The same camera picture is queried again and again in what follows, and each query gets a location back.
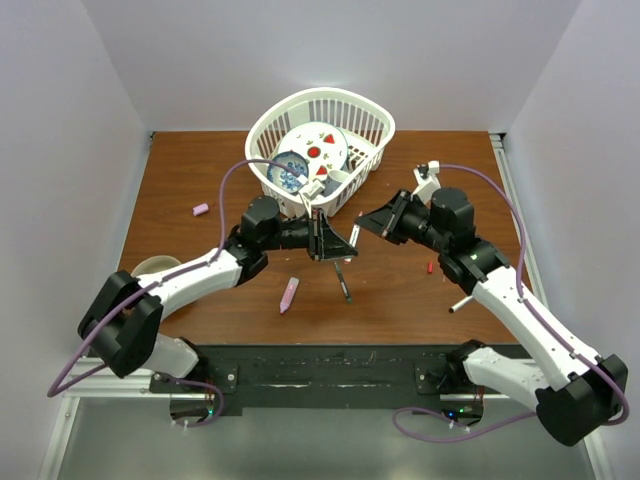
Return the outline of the white red marker pen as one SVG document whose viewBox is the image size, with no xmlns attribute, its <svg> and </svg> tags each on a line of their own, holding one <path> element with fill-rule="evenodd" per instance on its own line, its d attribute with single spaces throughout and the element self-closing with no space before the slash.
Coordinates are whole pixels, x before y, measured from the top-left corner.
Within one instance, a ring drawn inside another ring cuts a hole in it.
<svg viewBox="0 0 640 480">
<path fill-rule="evenodd" d="M 359 233 L 360 233 L 360 226 L 357 224 L 354 224 L 352 231 L 351 231 L 351 235 L 350 235 L 350 239 L 349 239 L 349 243 L 352 247 L 356 247 L 357 245 L 357 241 L 358 241 L 358 237 L 359 237 Z M 348 257 L 345 258 L 344 263 L 345 264 L 349 264 L 351 263 L 353 257 Z"/>
</svg>

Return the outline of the green fineliner pen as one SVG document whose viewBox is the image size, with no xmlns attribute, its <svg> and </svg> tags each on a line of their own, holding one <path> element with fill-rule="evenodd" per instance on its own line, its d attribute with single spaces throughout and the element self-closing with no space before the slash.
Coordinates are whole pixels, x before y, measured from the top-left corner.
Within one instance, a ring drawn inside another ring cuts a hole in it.
<svg viewBox="0 0 640 480">
<path fill-rule="evenodd" d="M 344 294 L 344 296 L 345 296 L 346 302 L 347 302 L 348 304 L 351 304 L 351 303 L 352 303 L 352 301 L 353 301 L 353 299 L 352 299 L 352 296 L 351 296 L 350 290 L 349 290 L 349 288 L 348 288 L 348 286 L 347 286 L 347 283 L 346 283 L 345 277 L 344 277 L 344 275 L 343 275 L 343 272 L 342 272 L 342 270 L 341 270 L 341 268 L 340 268 L 340 266 L 339 266 L 338 262 L 334 262 L 334 268 L 335 268 L 335 270 L 336 270 L 336 274 L 337 274 L 337 277 L 338 277 L 338 280 L 339 280 L 339 284 L 340 284 L 341 289 L 342 289 L 342 291 L 343 291 L 343 294 Z"/>
</svg>

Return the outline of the white black marker pen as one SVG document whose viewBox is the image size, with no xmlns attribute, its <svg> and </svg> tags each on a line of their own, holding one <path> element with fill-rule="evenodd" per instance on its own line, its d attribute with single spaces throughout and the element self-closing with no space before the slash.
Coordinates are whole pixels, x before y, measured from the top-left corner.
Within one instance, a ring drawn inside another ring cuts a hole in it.
<svg viewBox="0 0 640 480">
<path fill-rule="evenodd" d="M 464 306 L 469 304 L 472 300 L 473 300 L 472 296 L 467 296 L 467 297 L 461 299 L 460 301 L 456 302 L 455 304 L 453 304 L 449 308 L 449 312 L 450 313 L 455 313 L 455 312 L 459 311 L 461 308 L 463 308 Z"/>
</svg>

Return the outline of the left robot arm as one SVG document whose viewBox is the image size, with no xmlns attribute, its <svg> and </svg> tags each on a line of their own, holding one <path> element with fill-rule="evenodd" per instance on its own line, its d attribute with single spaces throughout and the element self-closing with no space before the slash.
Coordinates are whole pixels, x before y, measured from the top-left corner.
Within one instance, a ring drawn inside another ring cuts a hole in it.
<svg viewBox="0 0 640 480">
<path fill-rule="evenodd" d="M 143 368 L 196 392 L 207 380 L 205 360 L 187 340 L 160 334 L 162 321 L 205 296 L 248 282 L 266 268 L 269 251 L 282 249 L 303 249 L 314 261 L 357 253 L 323 211 L 284 220 L 275 199 L 257 197 L 221 247 L 159 273 L 110 275 L 78 334 L 120 378 Z"/>
</svg>

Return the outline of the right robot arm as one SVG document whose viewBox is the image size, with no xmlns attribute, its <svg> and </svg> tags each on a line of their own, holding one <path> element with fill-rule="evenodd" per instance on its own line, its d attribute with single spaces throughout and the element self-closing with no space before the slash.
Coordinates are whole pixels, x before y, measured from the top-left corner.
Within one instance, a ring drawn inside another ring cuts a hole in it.
<svg viewBox="0 0 640 480">
<path fill-rule="evenodd" d="M 390 243 L 413 241 L 436 252 L 445 277 L 491 312 L 535 362 L 528 366 L 468 341 L 449 356 L 445 379 L 452 390 L 479 385 L 500 392 L 526 406 L 565 446 L 628 419 L 625 363 L 580 341 L 525 288 L 520 271 L 477 235 L 474 207 L 463 191 L 440 188 L 425 204 L 401 190 L 355 223 Z"/>
</svg>

